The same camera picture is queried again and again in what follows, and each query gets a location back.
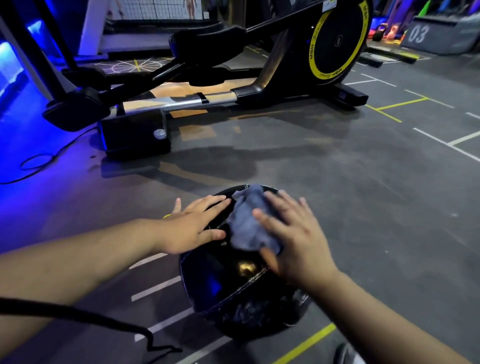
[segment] person's left arm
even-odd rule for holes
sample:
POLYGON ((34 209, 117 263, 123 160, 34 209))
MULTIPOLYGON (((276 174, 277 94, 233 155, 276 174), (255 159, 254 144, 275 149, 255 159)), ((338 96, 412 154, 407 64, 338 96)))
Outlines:
MULTIPOLYGON (((179 254, 223 239, 224 231, 204 228, 229 203, 225 196, 208 196, 181 211, 177 199, 171 216, 162 220, 138 219, 2 254, 0 297, 73 304, 149 255, 179 254)), ((0 359, 48 322, 0 316, 0 359)))

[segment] white label sticker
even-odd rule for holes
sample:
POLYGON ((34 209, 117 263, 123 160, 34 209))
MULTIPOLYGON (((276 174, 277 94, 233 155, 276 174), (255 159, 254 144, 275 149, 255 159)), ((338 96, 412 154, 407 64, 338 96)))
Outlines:
POLYGON ((324 2, 324 7, 322 12, 327 12, 330 9, 333 9, 334 7, 336 7, 336 0, 327 0, 324 2))

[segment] gray rag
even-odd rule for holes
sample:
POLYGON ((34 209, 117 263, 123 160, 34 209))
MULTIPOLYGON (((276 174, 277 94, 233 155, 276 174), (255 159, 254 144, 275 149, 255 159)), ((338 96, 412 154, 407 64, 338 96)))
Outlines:
POLYGON ((234 248, 245 251, 259 251, 270 248, 276 255, 282 250, 280 241, 268 232, 253 217, 254 208, 282 220, 278 212, 264 196, 264 189, 258 184, 236 191, 232 198, 236 201, 232 213, 227 218, 230 226, 231 244, 234 248))

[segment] shoe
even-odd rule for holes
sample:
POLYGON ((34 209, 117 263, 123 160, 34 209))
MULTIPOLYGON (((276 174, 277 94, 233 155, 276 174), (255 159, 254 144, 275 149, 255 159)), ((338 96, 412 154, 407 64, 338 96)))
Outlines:
POLYGON ((334 364, 365 364, 361 356, 349 343, 343 343, 335 351, 334 364))

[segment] yellow ring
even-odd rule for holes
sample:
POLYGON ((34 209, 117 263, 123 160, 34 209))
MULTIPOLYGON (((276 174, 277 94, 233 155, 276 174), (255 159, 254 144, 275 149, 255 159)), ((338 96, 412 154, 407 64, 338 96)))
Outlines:
POLYGON ((315 27, 315 30, 313 31, 313 36, 312 39, 310 40, 310 51, 309 51, 309 63, 310 63, 310 69, 312 70, 313 74, 315 77, 321 79, 321 80, 329 80, 335 76, 338 76, 339 74, 342 73, 344 69, 346 69, 353 61, 355 56, 358 54, 360 47, 363 44, 363 40, 365 38, 365 34, 367 33, 367 28, 368 28, 368 20, 369 20, 369 12, 368 12, 368 4, 367 1, 363 1, 362 3, 359 4, 360 9, 362 11, 363 15, 363 26, 361 30, 361 36, 359 39, 359 42, 357 46, 355 47, 355 51, 352 53, 350 58, 345 62, 345 64, 340 67, 338 70, 330 72, 330 73, 323 73, 321 72, 318 68, 317 65, 315 64, 315 59, 314 59, 314 54, 315 54, 315 44, 316 40, 318 37, 318 33, 320 32, 320 29, 322 28, 322 25, 325 23, 325 20, 328 18, 330 13, 333 10, 324 12, 322 16, 320 17, 320 20, 317 23, 317 26, 315 27))

